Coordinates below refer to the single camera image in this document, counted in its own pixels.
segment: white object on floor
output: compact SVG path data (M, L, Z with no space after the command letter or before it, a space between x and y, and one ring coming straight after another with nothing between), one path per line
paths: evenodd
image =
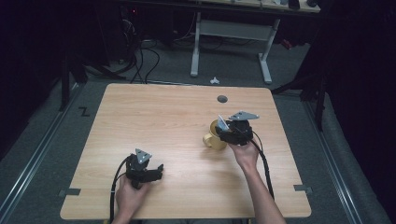
M212 84L220 84L220 81L218 81L218 79L216 77L213 77L213 79L210 80L210 83L212 83Z

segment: wrist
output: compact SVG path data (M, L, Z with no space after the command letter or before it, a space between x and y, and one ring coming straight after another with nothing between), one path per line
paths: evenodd
M118 212L112 224L129 224L132 219L132 214Z
M256 166L243 166L241 168L245 176L260 175Z

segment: metal bracket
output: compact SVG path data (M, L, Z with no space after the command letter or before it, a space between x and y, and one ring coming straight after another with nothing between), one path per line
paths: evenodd
M136 149L136 157L137 157L139 164L143 164L145 161L148 161L152 157L152 155L137 148Z
M82 110L82 114L81 114L82 117L89 117L90 116L90 114L87 113L87 107L86 106L80 106L78 109Z
M306 194L312 194L312 188L307 187L306 185L294 185L294 190L295 191L305 191Z
M66 195L76 195L78 196L81 189L61 189L59 190L58 196L65 197Z
M245 111L239 111L238 113L232 115L229 117L229 119L233 120L247 120L247 119L258 119L260 116L255 115L255 114L250 114Z

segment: gray carpet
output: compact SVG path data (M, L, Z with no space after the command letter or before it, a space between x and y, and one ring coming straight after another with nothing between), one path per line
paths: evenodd
M248 43L243 46L223 44L220 48L211 50L209 48L216 48L217 44L204 43L203 47L208 49L201 51L199 76L191 78L192 46L175 45L173 48L168 48L158 44L152 49L160 54L160 63L148 79L211 85L210 79L216 77L220 81L220 86L274 89L294 78L309 49L308 45L290 50L274 45L268 56L273 84L268 86L263 83L261 69L257 61L256 53L259 52L259 45L260 42ZM156 63L156 56L148 50L143 50L143 53L144 64L141 74L145 75ZM111 69L118 68L117 65L111 67ZM135 69L132 69L125 74L128 77L127 80L131 80L134 72ZM70 185L105 87L111 82L116 81L90 75L90 80L70 106L64 117L64 122L49 145L47 155L7 223L103 223L103 220L62 220L59 214L64 198L58 194L61 189L67 189ZM298 93L298 91L287 91L274 98L303 183L312 189L312 192L307 194L312 215L308 218L288 218L287 221L288 223L349 223L324 161L315 127L296 92ZM2 170L0 174L2 180L1 202L6 199L51 121L58 114L60 99L60 85L57 85L46 103L32 116L18 142L0 162ZM80 107L87 107L88 117L81 116L82 109ZM329 100L326 101L323 127L323 133L342 174L345 175L351 194L360 209L363 222L390 223L343 138Z

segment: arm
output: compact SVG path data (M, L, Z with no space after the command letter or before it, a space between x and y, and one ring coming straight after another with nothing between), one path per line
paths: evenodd
M257 148L250 142L245 146L231 144L229 146L233 149L236 161L242 168L247 180L257 223L286 223L257 170L257 159L259 157Z
M120 187L116 194L119 212L112 224L128 224L145 200L149 187L149 183L144 183L140 189L135 189L125 175L121 176Z

